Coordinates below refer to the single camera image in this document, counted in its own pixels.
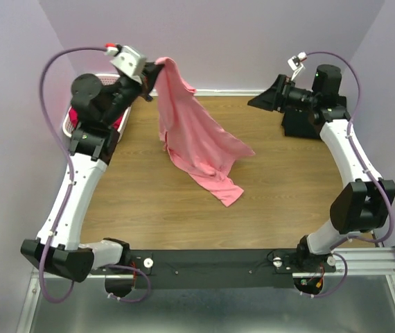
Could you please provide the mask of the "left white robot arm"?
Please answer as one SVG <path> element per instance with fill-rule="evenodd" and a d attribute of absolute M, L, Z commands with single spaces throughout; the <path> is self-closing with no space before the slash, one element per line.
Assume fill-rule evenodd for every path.
<path fill-rule="evenodd" d="M 78 123 L 69 145 L 62 147 L 67 169 L 51 212 L 34 239 L 22 242 L 20 253 L 40 273 L 82 282 L 95 268 L 106 266 L 115 274 L 129 267 L 129 246 L 117 239 L 82 244 L 80 231 L 98 181 L 109 166 L 120 134 L 114 121 L 137 97 L 151 99 L 162 65 L 149 62 L 142 75 L 118 73 L 111 84 L 97 75 L 82 74 L 71 84 L 71 107 Z"/>

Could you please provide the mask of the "light pink t shirt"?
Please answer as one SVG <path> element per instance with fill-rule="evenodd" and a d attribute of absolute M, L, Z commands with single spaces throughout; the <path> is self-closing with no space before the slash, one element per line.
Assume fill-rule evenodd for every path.
<path fill-rule="evenodd" d="M 229 207 L 244 192 L 229 177 L 231 168 L 255 152 L 212 118 L 173 59 L 163 57 L 155 63 L 164 66 L 155 84 L 164 150 L 177 168 Z"/>

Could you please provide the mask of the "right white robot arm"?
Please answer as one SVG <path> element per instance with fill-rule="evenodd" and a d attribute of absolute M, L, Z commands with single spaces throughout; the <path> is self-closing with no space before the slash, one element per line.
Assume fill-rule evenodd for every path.
<path fill-rule="evenodd" d="M 394 181 L 384 179 L 373 168 L 353 138 L 346 98 L 339 94 L 341 81 L 340 68 L 327 64 L 317 67 L 310 90 L 296 87 L 292 78 L 280 74 L 270 88 L 247 103 L 285 117 L 292 111 L 306 112 L 340 173 L 343 189 L 330 206 L 328 221 L 301 238 L 291 257 L 304 272 L 313 270 L 345 241 L 383 227 L 395 197 Z"/>

